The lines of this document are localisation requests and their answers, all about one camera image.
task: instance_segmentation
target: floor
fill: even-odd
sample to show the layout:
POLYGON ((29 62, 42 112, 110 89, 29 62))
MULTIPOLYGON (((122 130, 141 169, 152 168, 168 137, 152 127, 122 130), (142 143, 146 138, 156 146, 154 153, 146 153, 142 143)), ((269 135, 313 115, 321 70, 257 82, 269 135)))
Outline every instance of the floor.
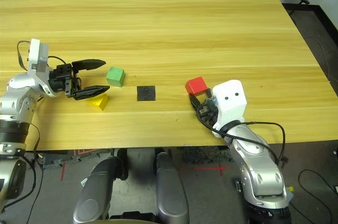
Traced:
POLYGON ((312 11, 295 11, 291 18, 338 95, 338 47, 312 11))
MULTIPOLYGON (((338 48, 325 29, 311 12, 296 11, 292 15, 305 41, 338 94, 338 48)), ((329 223, 327 210, 302 190, 297 176, 302 169, 319 172, 329 185, 338 185, 338 158, 334 151, 338 141, 287 144, 286 156, 289 163, 282 170, 286 186, 294 186, 293 204, 313 222, 329 223)), ((278 152, 280 145, 272 145, 278 152)), ((187 163, 184 148, 172 148, 173 160, 182 178, 190 207, 190 224, 238 223, 245 224, 240 195, 233 180, 238 178, 237 165, 229 158, 217 158, 215 163, 187 163)), ((41 194, 35 204, 29 223, 71 224, 72 213, 81 191, 83 180, 93 167, 109 153, 94 154, 79 160, 67 162, 64 168, 56 164, 45 170, 41 194)), ((114 182, 110 214, 124 211, 155 213, 155 176, 153 175, 152 148, 131 148, 129 178, 114 182)), ((32 171, 28 170, 25 180, 25 194, 31 188, 32 171)), ((331 209, 333 223, 338 223, 337 195, 317 176, 304 173, 303 186, 322 199, 331 209)), ((24 224, 36 191, 24 201, 8 208, 0 219, 8 224, 24 224)), ((292 207, 294 224, 309 223, 292 207)))

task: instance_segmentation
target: green cube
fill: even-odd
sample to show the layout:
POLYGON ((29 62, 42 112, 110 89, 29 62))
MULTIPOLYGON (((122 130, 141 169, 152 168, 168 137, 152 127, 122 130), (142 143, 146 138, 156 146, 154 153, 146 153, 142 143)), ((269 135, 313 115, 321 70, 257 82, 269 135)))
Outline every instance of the green cube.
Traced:
POLYGON ((121 68, 111 67, 107 73, 106 79, 109 85, 122 87, 123 81, 125 80, 125 72, 121 68))

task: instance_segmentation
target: red cube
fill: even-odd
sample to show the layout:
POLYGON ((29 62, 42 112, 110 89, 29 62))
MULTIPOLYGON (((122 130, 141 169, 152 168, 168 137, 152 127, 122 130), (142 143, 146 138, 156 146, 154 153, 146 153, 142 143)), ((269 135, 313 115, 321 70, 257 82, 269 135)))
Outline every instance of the red cube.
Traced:
POLYGON ((189 94, 198 95, 207 91, 208 87, 206 86, 202 77, 197 77, 195 79, 189 80, 185 84, 185 89, 189 94))

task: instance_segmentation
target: red tape mark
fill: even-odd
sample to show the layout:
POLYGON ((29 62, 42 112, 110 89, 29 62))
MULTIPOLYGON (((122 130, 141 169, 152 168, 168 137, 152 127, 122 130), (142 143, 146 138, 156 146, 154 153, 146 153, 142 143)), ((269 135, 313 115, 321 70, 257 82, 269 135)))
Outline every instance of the red tape mark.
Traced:
POLYGON ((63 181, 63 176, 64 176, 64 169, 65 169, 65 163, 62 165, 62 171, 61 171, 61 181, 63 181))
POLYGON ((88 154, 91 152, 96 151, 97 149, 90 149, 90 150, 83 150, 82 152, 80 152, 80 150, 78 150, 78 154, 88 154))
POLYGON ((195 167, 194 170, 227 170, 229 169, 228 166, 221 166, 221 164, 218 167, 195 167))
POLYGON ((222 165, 221 165, 221 163, 218 164, 218 167, 220 168, 220 175, 223 176, 223 171, 222 171, 222 165))

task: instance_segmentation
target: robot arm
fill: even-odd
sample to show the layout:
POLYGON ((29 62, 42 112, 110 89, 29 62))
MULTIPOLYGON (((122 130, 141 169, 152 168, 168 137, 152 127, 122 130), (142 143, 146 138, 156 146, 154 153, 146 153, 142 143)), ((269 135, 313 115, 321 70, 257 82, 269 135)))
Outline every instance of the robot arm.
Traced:
POLYGON ((80 100, 109 89, 109 86, 81 89, 77 77, 79 70, 98 68, 104 61, 81 60, 56 69, 49 67, 47 61, 48 45, 32 39, 27 73, 13 77, 0 98, 0 211, 7 200, 22 192, 26 163, 20 157, 26 150, 25 140, 39 99, 56 97, 64 91, 66 96, 80 100))
POLYGON ((208 96, 202 105, 195 97, 190 99, 199 119, 204 117, 202 122, 216 130, 212 132, 216 137, 224 137, 217 132, 227 135, 224 139, 240 169, 239 186, 249 219, 254 223, 291 223, 289 201, 276 157, 271 155, 266 141, 243 124, 247 101, 241 82, 224 82, 215 86, 208 96))

